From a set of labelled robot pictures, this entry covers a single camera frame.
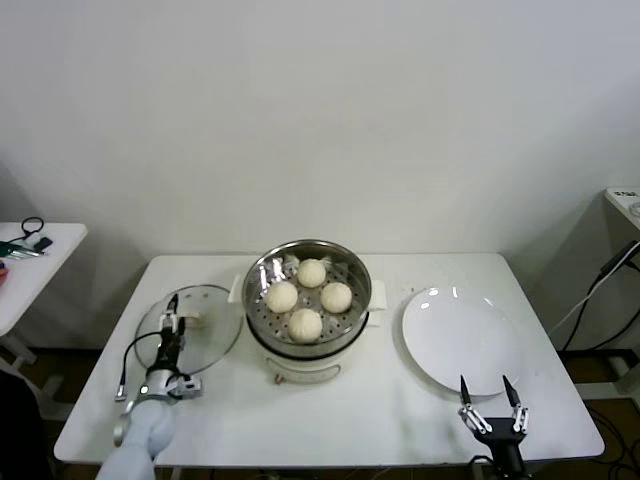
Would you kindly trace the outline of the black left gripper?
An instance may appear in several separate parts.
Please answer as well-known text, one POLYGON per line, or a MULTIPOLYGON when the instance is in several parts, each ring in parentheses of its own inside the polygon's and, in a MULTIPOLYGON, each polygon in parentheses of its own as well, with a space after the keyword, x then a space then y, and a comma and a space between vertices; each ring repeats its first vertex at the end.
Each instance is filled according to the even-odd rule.
POLYGON ((160 317, 161 343, 154 361, 155 370, 177 370, 186 328, 185 317, 178 318, 179 295, 173 294, 160 317))

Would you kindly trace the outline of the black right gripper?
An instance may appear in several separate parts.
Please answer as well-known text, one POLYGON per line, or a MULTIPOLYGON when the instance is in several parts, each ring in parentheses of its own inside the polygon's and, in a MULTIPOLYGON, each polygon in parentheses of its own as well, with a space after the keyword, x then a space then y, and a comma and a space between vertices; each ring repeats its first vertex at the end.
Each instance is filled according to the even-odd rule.
POLYGON ((460 376, 461 408, 458 415, 481 444, 491 452, 491 465, 498 479, 524 479, 525 463, 519 449, 528 430, 529 409, 525 407, 515 387, 503 375, 503 384, 512 418, 490 417, 487 420, 473 406, 465 378, 460 376))

